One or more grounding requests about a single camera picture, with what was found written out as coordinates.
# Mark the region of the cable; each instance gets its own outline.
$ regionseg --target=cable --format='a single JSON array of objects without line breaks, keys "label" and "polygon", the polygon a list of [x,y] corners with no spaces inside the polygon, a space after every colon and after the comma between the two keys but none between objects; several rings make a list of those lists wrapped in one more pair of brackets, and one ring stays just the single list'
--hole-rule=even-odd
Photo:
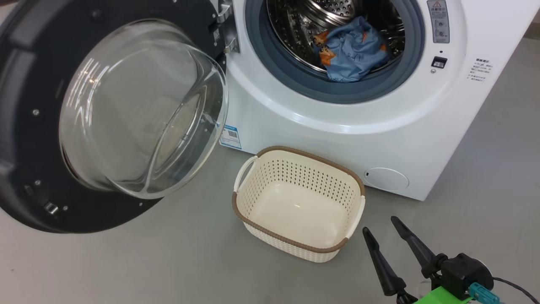
[{"label": "cable", "polygon": [[529,293],[527,290],[525,290],[523,287],[521,287],[521,286],[519,286],[519,285],[517,285],[517,284],[514,284],[514,283],[512,283],[512,282],[510,282],[510,281],[501,279],[500,277],[492,277],[492,279],[493,279],[494,281],[503,282],[503,283],[506,283],[506,284],[508,284],[508,285],[510,285],[510,286],[512,286],[512,287],[514,287],[514,288],[516,288],[517,290],[521,291],[521,292],[524,293],[526,296],[528,296],[534,304],[540,304],[540,303],[538,302],[538,300],[536,300],[535,297],[533,297],[532,294],[530,294],[530,293]]}]

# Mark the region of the qr code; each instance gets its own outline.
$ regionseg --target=qr code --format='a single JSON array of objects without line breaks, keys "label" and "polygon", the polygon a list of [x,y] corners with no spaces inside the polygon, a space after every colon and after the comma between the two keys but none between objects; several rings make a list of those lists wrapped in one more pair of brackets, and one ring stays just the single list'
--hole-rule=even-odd
[{"label": "qr code", "polygon": [[227,131],[229,132],[230,137],[238,138],[238,135],[236,134],[236,132],[229,131],[229,130],[227,130]]}]

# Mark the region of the laundry basket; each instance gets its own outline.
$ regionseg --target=laundry basket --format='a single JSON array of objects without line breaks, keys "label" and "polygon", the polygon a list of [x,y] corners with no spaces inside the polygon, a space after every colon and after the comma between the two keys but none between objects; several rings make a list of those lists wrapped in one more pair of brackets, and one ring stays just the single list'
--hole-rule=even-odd
[{"label": "laundry basket", "polygon": [[317,263],[347,243],[365,204],[364,185],[354,172],[287,147],[251,157],[234,183],[233,209],[251,234]]}]

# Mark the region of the washing machine door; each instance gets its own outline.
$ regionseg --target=washing machine door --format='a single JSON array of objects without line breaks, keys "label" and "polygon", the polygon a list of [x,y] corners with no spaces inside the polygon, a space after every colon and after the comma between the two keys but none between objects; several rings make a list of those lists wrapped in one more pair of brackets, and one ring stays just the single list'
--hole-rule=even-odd
[{"label": "washing machine door", "polygon": [[44,231],[122,224],[185,185],[227,113],[206,0],[28,0],[0,29],[0,206]]}]

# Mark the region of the blue fabric with print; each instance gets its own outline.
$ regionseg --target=blue fabric with print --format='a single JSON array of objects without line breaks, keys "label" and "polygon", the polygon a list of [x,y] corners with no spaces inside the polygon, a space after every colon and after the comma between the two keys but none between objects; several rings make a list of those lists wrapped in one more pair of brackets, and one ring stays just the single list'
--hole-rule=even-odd
[{"label": "blue fabric with print", "polygon": [[331,30],[327,39],[328,48],[323,46],[318,51],[332,81],[358,81],[371,68],[390,60],[388,47],[381,35],[363,17]]}]

